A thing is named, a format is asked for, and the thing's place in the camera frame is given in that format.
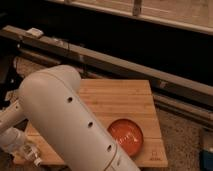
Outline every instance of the metal bar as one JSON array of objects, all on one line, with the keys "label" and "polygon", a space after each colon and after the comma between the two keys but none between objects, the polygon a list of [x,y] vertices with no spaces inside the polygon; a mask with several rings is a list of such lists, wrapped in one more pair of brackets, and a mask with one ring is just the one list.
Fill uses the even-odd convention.
[{"label": "metal bar", "polygon": [[101,70],[115,73],[132,79],[148,79],[152,87],[162,89],[193,101],[213,107],[213,87],[179,76],[168,74],[146,66],[138,65],[110,55],[89,50],[67,42],[58,43],[54,39],[43,36],[35,39],[25,33],[25,30],[6,26],[0,31],[0,36],[19,40],[30,45],[69,59],[83,62]]}]

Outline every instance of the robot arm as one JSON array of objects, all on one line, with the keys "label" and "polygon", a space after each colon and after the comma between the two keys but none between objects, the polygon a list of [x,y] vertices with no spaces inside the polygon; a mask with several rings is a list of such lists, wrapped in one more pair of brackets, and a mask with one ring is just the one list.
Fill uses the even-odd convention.
[{"label": "robot arm", "polygon": [[69,66],[38,71],[22,82],[17,104],[71,169],[139,171],[76,94],[80,80]]}]

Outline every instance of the black panel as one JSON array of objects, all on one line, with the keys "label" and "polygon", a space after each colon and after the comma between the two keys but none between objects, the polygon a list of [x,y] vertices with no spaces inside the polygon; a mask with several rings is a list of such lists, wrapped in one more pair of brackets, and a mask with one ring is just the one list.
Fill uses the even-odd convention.
[{"label": "black panel", "polygon": [[4,0],[0,8],[12,25],[213,85],[213,36],[42,0]]}]

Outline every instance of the metal bracket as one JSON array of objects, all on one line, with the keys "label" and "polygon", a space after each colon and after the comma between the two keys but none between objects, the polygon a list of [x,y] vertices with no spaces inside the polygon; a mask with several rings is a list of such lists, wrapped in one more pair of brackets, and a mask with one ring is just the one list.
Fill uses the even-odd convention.
[{"label": "metal bracket", "polygon": [[141,14],[141,8],[142,8],[142,0],[134,0],[132,15],[139,16]]}]

